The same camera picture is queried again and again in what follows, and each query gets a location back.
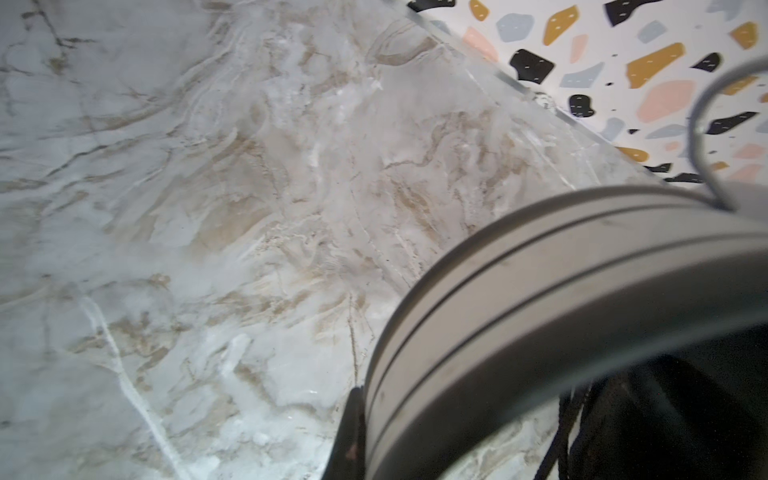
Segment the terrazzo patterned mat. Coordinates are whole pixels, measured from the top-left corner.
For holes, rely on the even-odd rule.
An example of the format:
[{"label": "terrazzo patterned mat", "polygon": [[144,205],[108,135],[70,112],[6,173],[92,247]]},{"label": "terrazzo patterned mat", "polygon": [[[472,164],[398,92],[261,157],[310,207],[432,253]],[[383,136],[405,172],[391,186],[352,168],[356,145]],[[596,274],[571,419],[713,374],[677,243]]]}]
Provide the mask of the terrazzo patterned mat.
[{"label": "terrazzo patterned mat", "polygon": [[[685,146],[699,94],[719,74],[768,54],[762,0],[398,1],[632,160],[684,186],[701,183]],[[707,122],[713,169],[768,184],[768,74],[729,86]]]}]

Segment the marble floor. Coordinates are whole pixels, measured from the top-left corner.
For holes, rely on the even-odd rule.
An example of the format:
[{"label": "marble floor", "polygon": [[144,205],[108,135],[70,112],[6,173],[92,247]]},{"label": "marble floor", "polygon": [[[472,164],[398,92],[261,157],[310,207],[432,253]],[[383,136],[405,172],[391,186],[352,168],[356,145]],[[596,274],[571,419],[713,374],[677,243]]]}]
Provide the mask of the marble floor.
[{"label": "marble floor", "polygon": [[[380,0],[3,0],[0,43],[9,480],[319,478],[446,250],[656,181]],[[554,420],[452,475],[532,472]]]}]

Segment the curved wire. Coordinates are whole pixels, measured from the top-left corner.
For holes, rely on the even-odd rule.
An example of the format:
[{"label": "curved wire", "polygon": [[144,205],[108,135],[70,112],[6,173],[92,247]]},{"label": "curved wire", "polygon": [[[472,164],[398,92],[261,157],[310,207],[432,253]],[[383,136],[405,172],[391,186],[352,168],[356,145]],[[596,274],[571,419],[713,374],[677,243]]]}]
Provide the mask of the curved wire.
[{"label": "curved wire", "polygon": [[706,133],[706,129],[700,122],[707,113],[712,100],[714,100],[724,88],[748,75],[763,71],[768,71],[768,56],[748,61],[747,63],[728,71],[704,90],[690,113],[690,120],[688,121],[688,159],[694,166],[694,170],[701,176],[704,183],[712,191],[712,194],[715,197],[715,207],[722,210],[736,211],[739,208],[739,204],[728,193],[725,187],[717,179],[714,172],[709,168],[709,165],[704,161],[703,136]]}]

